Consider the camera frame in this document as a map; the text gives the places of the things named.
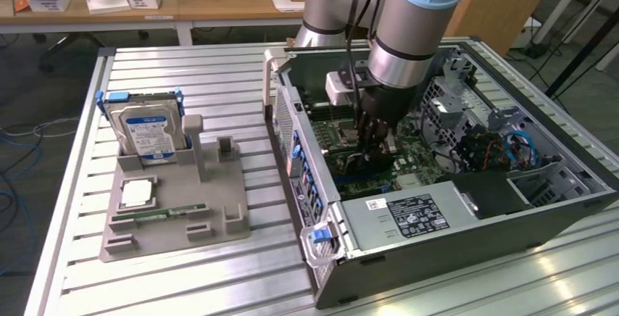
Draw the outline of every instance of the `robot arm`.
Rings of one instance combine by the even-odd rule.
[[[309,0],[298,46],[345,44],[353,0]],[[369,80],[358,116],[359,147],[366,162],[383,148],[410,111],[417,86],[427,74],[459,0],[385,0],[367,66]]]

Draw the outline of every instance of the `wooden desk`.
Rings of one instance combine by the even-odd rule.
[[[163,0],[159,9],[91,15],[86,0],[71,0],[67,12],[15,13],[0,0],[0,33],[88,32],[177,29],[179,44],[193,45],[194,27],[299,25],[303,13],[282,13],[271,0]]]

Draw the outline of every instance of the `aluminum table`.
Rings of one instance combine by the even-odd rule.
[[[263,52],[285,46],[102,50],[27,315],[619,315],[618,206],[587,217],[542,247],[342,307],[314,308],[262,116]],[[618,157],[554,111],[498,55],[483,44],[475,47],[618,174]],[[478,80],[501,105],[505,94],[483,73]],[[183,88],[187,113],[206,118],[202,140],[233,135],[241,143],[251,237],[103,263],[98,255],[118,142],[94,94],[99,89],[150,93],[175,86]]]

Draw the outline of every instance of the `hard drive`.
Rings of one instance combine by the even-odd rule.
[[[115,130],[122,155],[140,157],[143,165],[175,161],[175,152],[189,148],[182,130],[183,94],[111,93],[103,100],[98,93],[96,104]]]

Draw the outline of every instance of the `chair wheel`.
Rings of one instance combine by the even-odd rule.
[[[35,42],[39,44],[46,43],[48,41],[48,37],[43,33],[34,33],[32,38]]]
[[[44,73],[52,73],[55,71],[55,67],[50,64],[40,64],[39,70]]]
[[[151,35],[146,31],[138,31],[138,36],[139,39],[142,39],[143,41],[146,41],[151,37]]]

